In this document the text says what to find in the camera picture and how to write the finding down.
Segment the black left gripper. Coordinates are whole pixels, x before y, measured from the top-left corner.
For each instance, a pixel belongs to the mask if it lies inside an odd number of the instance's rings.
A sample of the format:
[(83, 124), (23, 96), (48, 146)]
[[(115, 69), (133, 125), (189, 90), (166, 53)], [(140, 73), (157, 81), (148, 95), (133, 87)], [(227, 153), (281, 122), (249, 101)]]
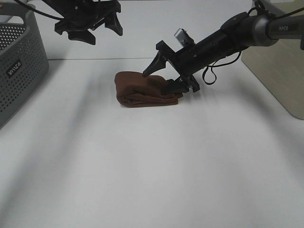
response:
[(55, 24), (55, 32), (68, 33), (68, 39), (95, 45), (95, 36), (88, 29), (104, 27), (123, 35), (117, 13), (121, 4), (117, 0), (47, 0), (46, 4), (63, 18)]

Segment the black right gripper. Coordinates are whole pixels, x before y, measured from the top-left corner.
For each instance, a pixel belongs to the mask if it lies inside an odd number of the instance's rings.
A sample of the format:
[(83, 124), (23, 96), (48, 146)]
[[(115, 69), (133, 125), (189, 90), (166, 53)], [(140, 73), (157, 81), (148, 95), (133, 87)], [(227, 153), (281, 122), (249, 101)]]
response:
[(234, 42), (223, 31), (218, 30), (202, 41), (174, 52), (164, 41), (156, 44), (159, 51), (150, 65), (143, 71), (143, 77), (164, 69), (168, 61), (180, 75), (176, 80), (166, 80), (162, 95), (179, 94), (200, 90), (193, 74), (212, 62), (226, 57), (234, 51)]

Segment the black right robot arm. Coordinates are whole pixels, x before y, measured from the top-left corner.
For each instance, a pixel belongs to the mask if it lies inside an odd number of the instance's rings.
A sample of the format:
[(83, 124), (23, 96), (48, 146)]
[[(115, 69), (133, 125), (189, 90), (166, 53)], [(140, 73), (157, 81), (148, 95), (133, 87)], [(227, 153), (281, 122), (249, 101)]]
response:
[(201, 69), (212, 70), (217, 61), (240, 54), (248, 47), (269, 47), (280, 39), (304, 39), (304, 17), (291, 13), (276, 17), (269, 11), (255, 7), (257, 15), (239, 13), (227, 20), (219, 30), (195, 43), (184, 29), (178, 29), (175, 38), (183, 46), (175, 52), (164, 41), (156, 44), (157, 55), (143, 71), (147, 77), (164, 69), (169, 62), (179, 77), (170, 80), (161, 93), (163, 95), (197, 92), (200, 86), (193, 74)]

